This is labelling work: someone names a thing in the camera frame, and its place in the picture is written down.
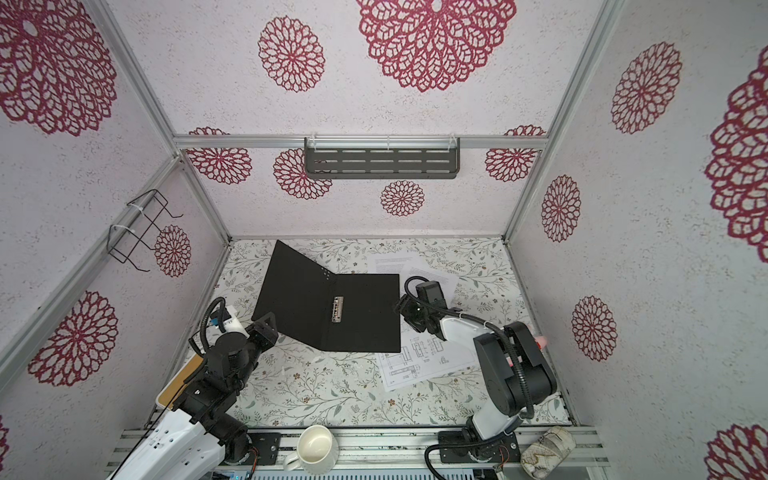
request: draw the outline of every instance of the paper sheet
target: paper sheet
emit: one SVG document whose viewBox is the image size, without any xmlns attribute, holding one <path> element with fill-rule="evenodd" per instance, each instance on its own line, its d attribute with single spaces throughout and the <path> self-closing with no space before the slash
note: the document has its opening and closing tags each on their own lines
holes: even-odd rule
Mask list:
<svg viewBox="0 0 768 480">
<path fill-rule="evenodd" d="M 432 269 L 417 253 L 384 253 L 368 257 L 369 273 L 399 273 L 400 295 L 403 284 L 419 275 L 440 282 L 450 306 L 458 284 L 458 276 Z M 418 282 L 411 282 L 411 288 Z M 400 317 L 400 353 L 377 353 L 384 390 L 391 392 L 468 366 L 477 365 L 477 354 L 454 343 L 443 342 L 430 333 L 418 333 Z"/>
<path fill-rule="evenodd" d="M 401 273 L 406 264 L 423 262 L 419 252 L 374 253 L 368 255 L 368 273 Z"/>
</svg>

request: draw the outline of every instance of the black cable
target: black cable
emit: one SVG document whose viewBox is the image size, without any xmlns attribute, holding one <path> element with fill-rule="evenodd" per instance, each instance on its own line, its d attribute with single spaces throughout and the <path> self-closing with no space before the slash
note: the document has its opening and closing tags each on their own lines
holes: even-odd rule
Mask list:
<svg viewBox="0 0 768 480">
<path fill-rule="evenodd" d="M 131 451 L 130 451 L 130 452 L 128 452 L 128 455 L 126 455 L 126 456 L 125 456 L 125 458 L 123 458 L 123 461 L 122 461 L 122 462 L 120 462 L 120 465 L 118 465 L 118 467 L 117 467 L 117 468 L 114 470 L 114 472 L 112 473 L 112 476 L 111 476 L 111 477 L 109 477 L 109 478 L 117 478 L 117 477 L 118 477 L 118 472 L 120 471 L 120 468 L 122 468 L 122 466 L 123 466 L 123 464 L 125 463 L 125 461 L 126 461 L 126 460 L 128 460 L 128 459 L 131 457 L 131 454 L 134 452 L 134 450 L 136 450 L 136 448 L 137 448 L 139 445 L 141 445 L 141 443 L 142 443 L 142 442 L 143 442 L 143 441 L 144 441 L 144 440 L 147 438 L 147 435 L 149 435 L 149 432 L 151 432 L 152 430 L 154 430 L 154 426 L 155 426 L 155 425 L 157 424 L 157 422 L 160 420 L 160 417 L 161 417 L 161 416 L 163 416 L 163 414 L 166 412 L 166 410 L 168 410 L 168 406 L 169 406 L 171 403 L 173 403 L 173 402 L 176 400 L 176 398 L 179 396 L 179 393 L 181 393 L 181 390 L 182 390 L 182 389 L 183 389 L 185 386 L 187 386 L 187 384 L 186 384 L 186 383 L 183 383 L 183 384 L 181 384 L 181 386 L 180 386 L 180 387 L 179 387 L 179 389 L 176 391 L 176 393 L 174 393 L 174 396 L 173 396 L 173 397 L 171 397 L 170 401 L 169 401 L 169 402 L 166 404 L 166 406 L 165 406 L 165 408 L 163 409 L 163 411 L 162 411 L 162 412 L 160 412 L 160 415 L 158 415 L 158 416 L 157 416 L 157 418 L 154 420 L 154 422 L 152 422 L 152 425 L 150 425 L 149 427 L 147 427 L 147 430 L 146 430 L 146 431 L 144 432 L 144 434 L 141 436 L 141 438 L 139 439 L 139 441 L 138 441 L 138 442 L 136 442 L 136 445 L 134 445 L 134 447 L 131 449 Z"/>
<path fill-rule="evenodd" d="M 200 343 L 203 345 L 203 353 L 207 352 L 210 348 L 210 344 L 208 343 L 208 335 L 207 335 L 207 329 L 208 329 L 208 319 L 210 318 L 210 314 L 214 312 L 216 309 L 216 305 L 221 303 L 221 316 L 224 317 L 224 308 L 227 305 L 227 301 L 222 296 L 218 296 L 214 298 L 214 301 L 210 303 L 208 308 L 205 309 L 205 313 L 203 314 L 203 318 L 200 319 Z M 223 328 L 223 322 L 219 322 L 220 329 Z"/>
<path fill-rule="evenodd" d="M 533 399 L 531 398 L 531 391 L 528 389 L 528 382 L 525 380 L 525 373 L 523 372 L 523 367 L 518 362 L 518 353 L 515 351 L 514 346 L 512 346 L 512 342 L 509 341 L 509 338 L 504 334 L 502 329 L 498 328 L 493 323 L 486 322 L 485 320 L 477 316 L 468 315 L 467 313 L 460 314 L 456 310 L 442 309 L 437 306 L 430 305 L 429 303 L 419 299 L 417 296 L 414 296 L 410 290 L 408 290 L 408 285 L 413 280 L 422 280 L 425 282 L 429 282 L 429 280 L 427 280 L 423 276 L 411 276 L 406 280 L 406 283 L 405 283 L 406 295 L 414 302 L 418 303 L 419 305 L 425 308 L 435 310 L 436 312 L 442 313 L 444 315 L 458 316 L 459 318 L 480 323 L 481 325 L 485 326 L 486 328 L 490 329 L 493 333 L 496 334 L 498 339 L 501 340 L 507 355 L 509 355 L 509 359 L 512 362 L 512 368 L 515 371 L 515 375 L 517 375 L 518 381 L 520 383 L 520 390 L 523 393 L 523 400 L 525 401 L 525 414 L 523 415 L 522 412 L 520 412 L 519 415 L 523 419 L 532 419 L 534 417 L 534 410 L 533 410 Z"/>
<path fill-rule="evenodd" d="M 192 347 L 192 350 L 194 350 L 197 356 L 203 356 L 203 353 L 200 351 L 200 347 L 197 346 L 197 342 L 194 341 L 194 333 L 192 334 L 191 337 L 187 339 L 187 341 L 189 342 L 190 346 Z"/>
<path fill-rule="evenodd" d="M 427 468 L 429 468 L 429 471 L 435 476 L 437 480 L 446 480 L 446 478 L 438 473 L 437 470 L 435 470 L 435 467 L 432 466 L 432 461 L 429 460 L 429 454 L 431 452 L 434 452 L 435 450 L 439 449 L 474 449 L 476 447 L 482 447 L 485 445 L 491 445 L 493 443 L 498 442 L 499 440 L 503 439 L 505 436 L 510 436 L 511 432 L 513 432 L 517 427 L 522 424 L 523 421 L 518 415 L 515 420 L 512 422 L 512 424 L 507 426 L 507 429 L 502 430 L 497 435 L 492 436 L 490 439 L 481 440 L 479 442 L 469 442 L 469 443 L 451 443 L 451 444 L 442 444 L 439 443 L 436 445 L 430 445 L 426 448 L 424 451 L 424 463 L 427 464 Z"/>
</svg>

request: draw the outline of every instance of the technical drawing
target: technical drawing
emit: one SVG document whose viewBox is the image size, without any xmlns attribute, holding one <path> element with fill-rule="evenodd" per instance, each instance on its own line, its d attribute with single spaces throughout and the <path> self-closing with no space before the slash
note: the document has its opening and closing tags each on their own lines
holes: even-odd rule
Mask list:
<svg viewBox="0 0 768 480">
<path fill-rule="evenodd" d="M 422 358 L 424 356 L 424 349 L 422 348 L 421 342 L 419 342 L 417 339 L 413 339 L 411 340 L 411 346 L 413 347 L 413 352 L 417 357 Z"/>
<path fill-rule="evenodd" d="M 432 353 L 442 352 L 442 341 L 440 339 L 431 338 L 427 340 L 429 343 L 429 348 L 431 349 Z"/>
<path fill-rule="evenodd" d="M 389 364 L 389 368 L 393 366 L 403 365 L 411 361 L 411 352 L 407 346 L 404 346 L 400 353 L 387 353 L 386 362 Z"/>
<path fill-rule="evenodd" d="M 411 372 L 411 373 L 413 373 L 415 375 L 416 372 L 418 372 L 418 371 L 419 371 L 419 367 L 418 366 L 411 365 L 411 366 L 405 367 L 404 369 L 393 370 L 393 371 L 390 372 L 390 374 L 391 375 L 398 375 L 400 373 Z"/>
</svg>

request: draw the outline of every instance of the aluminum rail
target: aluminum rail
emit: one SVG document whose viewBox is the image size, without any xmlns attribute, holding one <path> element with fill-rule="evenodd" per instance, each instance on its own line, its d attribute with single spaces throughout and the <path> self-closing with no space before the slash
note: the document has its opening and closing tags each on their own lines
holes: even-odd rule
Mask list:
<svg viewBox="0 0 768 480">
<path fill-rule="evenodd" d="M 552 127 L 549 129 L 549 137 L 552 141 L 542 151 L 534 162 L 528 181 L 525 182 L 520 200 L 515 205 L 515 210 L 507 223 L 504 240 L 511 243 L 522 225 L 525 213 L 533 204 L 537 193 L 544 187 L 545 178 L 550 167 L 551 159 L 558 147 L 562 144 L 565 132 L 576 113 L 584 93 L 587 91 L 590 80 L 598 69 L 601 57 L 611 37 L 611 33 L 621 15 L 625 0 L 605 0 L 598 18 L 594 23 L 592 32 L 587 39 L 587 44 L 576 64 L 571 80 L 565 90 L 558 112 L 554 116 Z"/>
<path fill-rule="evenodd" d="M 544 149 L 547 137 L 508 137 L 506 135 L 174 135 L 177 148 L 304 148 L 304 138 L 310 146 L 335 150 L 356 148 L 425 148 L 445 150 L 462 148 L 532 148 Z"/>
<path fill-rule="evenodd" d="M 437 443 L 438 432 L 445 430 L 460 431 L 458 426 L 420 427 L 329 427 L 339 443 L 338 469 L 358 468 L 424 468 L 424 450 L 428 445 Z M 525 425 L 515 430 L 520 450 L 524 451 L 531 443 L 544 435 L 549 426 Z M 576 448 L 561 464 L 561 467 L 608 467 L 607 454 L 595 427 L 566 426 L 576 440 Z M 296 444 L 303 428 L 264 428 L 249 429 L 248 432 L 279 432 L 280 451 L 277 463 L 271 466 L 260 465 L 260 471 L 282 470 L 283 460 L 296 450 Z M 108 459 L 107 472 L 114 471 L 129 451 L 138 443 L 144 430 L 124 430 Z M 434 453 L 432 463 L 436 468 L 491 468 L 490 463 L 460 463 L 444 465 L 440 455 Z M 221 465 L 218 471 L 232 470 L 229 465 Z"/>
</svg>

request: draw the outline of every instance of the black binder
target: black binder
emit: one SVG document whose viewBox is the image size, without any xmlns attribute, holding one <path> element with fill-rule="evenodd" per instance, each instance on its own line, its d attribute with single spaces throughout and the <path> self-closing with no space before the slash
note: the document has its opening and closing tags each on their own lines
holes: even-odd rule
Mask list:
<svg viewBox="0 0 768 480">
<path fill-rule="evenodd" d="M 400 351 L 399 275 L 338 275 L 277 241 L 251 319 L 329 352 Z"/>
</svg>

